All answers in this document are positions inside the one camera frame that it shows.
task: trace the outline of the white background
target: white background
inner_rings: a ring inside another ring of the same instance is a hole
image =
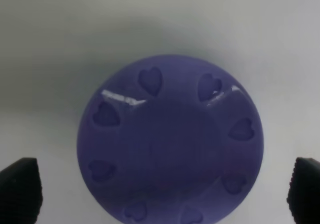
[[[164,53],[224,68],[261,115],[260,175],[220,223],[293,224],[295,158],[320,160],[320,0],[0,0],[0,169],[38,158],[38,223],[118,223],[81,178],[79,120],[103,80]]]

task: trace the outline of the heart indentation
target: heart indentation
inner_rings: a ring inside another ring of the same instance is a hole
[[[88,165],[91,170],[91,177],[97,183],[110,180],[116,173],[116,166],[101,160],[93,160]]]
[[[216,97],[222,89],[222,82],[213,78],[210,73],[202,75],[198,83],[198,97],[200,102],[211,100]]]
[[[147,217],[147,205],[144,201],[131,204],[125,208],[124,215],[135,222],[140,222]]]
[[[244,175],[233,174],[222,177],[222,184],[225,190],[231,195],[237,195],[242,192],[242,188],[247,184]]]
[[[139,73],[138,82],[148,94],[156,97],[162,86],[161,71],[157,67],[153,67],[150,70],[142,70]]]
[[[99,105],[98,111],[93,115],[93,121],[102,127],[117,126],[120,124],[120,117],[111,104],[103,102]]]
[[[204,216],[199,210],[187,206],[182,212],[180,224],[199,224],[203,219]]]
[[[249,118],[240,119],[231,128],[228,135],[238,141],[250,140],[255,135],[255,131],[252,129],[252,121]]]

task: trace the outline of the ridged black surface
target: ridged black surface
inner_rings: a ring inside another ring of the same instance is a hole
[[[320,163],[297,158],[287,198],[297,224],[320,224]]]
[[[22,158],[0,172],[0,224],[36,223],[42,202],[35,158]]]

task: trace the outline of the white surface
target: white surface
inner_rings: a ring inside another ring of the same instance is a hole
[[[216,63],[248,90],[265,150],[258,180],[221,224],[293,224],[296,156],[320,160],[320,0],[0,0],[0,169],[38,158],[39,224],[115,224],[77,165],[82,111],[139,58]]]

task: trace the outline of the heart shape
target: heart shape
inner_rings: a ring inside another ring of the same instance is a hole
[[[247,179],[240,174],[227,175],[222,177],[222,184],[229,194],[237,195],[242,192],[243,186],[247,184]]]
[[[157,67],[141,70],[138,77],[139,85],[153,97],[157,97],[162,86],[162,74]]]
[[[253,138],[255,131],[252,128],[252,121],[249,118],[243,118],[234,124],[228,136],[238,141],[248,141]]]
[[[120,117],[111,104],[103,102],[99,105],[98,111],[93,115],[93,121],[102,127],[117,126],[120,124]]]
[[[199,224],[203,219],[204,216],[199,210],[186,206],[183,209],[180,224]]]
[[[125,208],[124,215],[135,222],[140,222],[147,217],[147,205],[144,201],[131,204]]]
[[[91,177],[97,183],[110,180],[116,173],[116,166],[101,160],[93,160],[88,165],[91,170]]]
[[[222,82],[213,78],[210,73],[202,75],[198,82],[198,98],[200,102],[211,100],[216,97],[222,89]]]

